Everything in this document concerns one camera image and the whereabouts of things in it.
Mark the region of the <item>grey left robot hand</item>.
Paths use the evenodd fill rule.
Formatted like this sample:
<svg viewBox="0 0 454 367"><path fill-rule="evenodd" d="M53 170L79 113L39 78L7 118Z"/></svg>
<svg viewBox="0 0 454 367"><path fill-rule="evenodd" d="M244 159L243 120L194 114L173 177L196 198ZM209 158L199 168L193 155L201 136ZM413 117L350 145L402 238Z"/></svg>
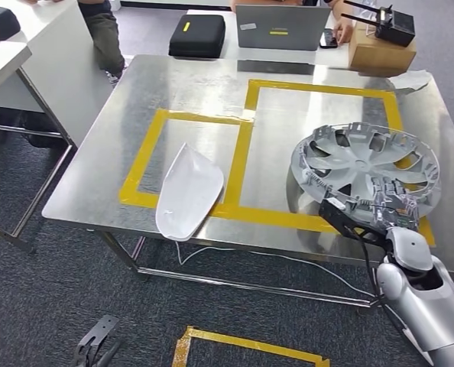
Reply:
<svg viewBox="0 0 454 367"><path fill-rule="evenodd" d="M122 341L120 339L113 343L110 349L108 349L104 354L101 356L96 362L93 362L92 364L92 367L107 367L112 359L118 352L119 347L122 345Z"/></svg>

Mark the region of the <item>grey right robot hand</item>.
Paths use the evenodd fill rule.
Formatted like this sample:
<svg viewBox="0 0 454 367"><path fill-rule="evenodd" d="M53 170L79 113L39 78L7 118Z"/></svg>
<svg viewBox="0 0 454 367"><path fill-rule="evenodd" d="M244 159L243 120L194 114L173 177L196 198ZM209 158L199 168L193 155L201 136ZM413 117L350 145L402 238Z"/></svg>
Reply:
<svg viewBox="0 0 454 367"><path fill-rule="evenodd" d="M416 199L398 180L372 177L373 201L371 225L378 229L402 227L415 232L419 227Z"/></svg>

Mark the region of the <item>person's hand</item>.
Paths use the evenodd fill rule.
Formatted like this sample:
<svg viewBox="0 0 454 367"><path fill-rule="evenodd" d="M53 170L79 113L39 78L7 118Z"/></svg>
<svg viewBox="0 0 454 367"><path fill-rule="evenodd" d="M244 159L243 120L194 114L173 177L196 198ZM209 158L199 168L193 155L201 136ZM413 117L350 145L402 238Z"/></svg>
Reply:
<svg viewBox="0 0 454 367"><path fill-rule="evenodd" d="M353 21L347 18L341 18L333 27L332 36L338 44L344 44L350 40L353 31Z"/></svg>

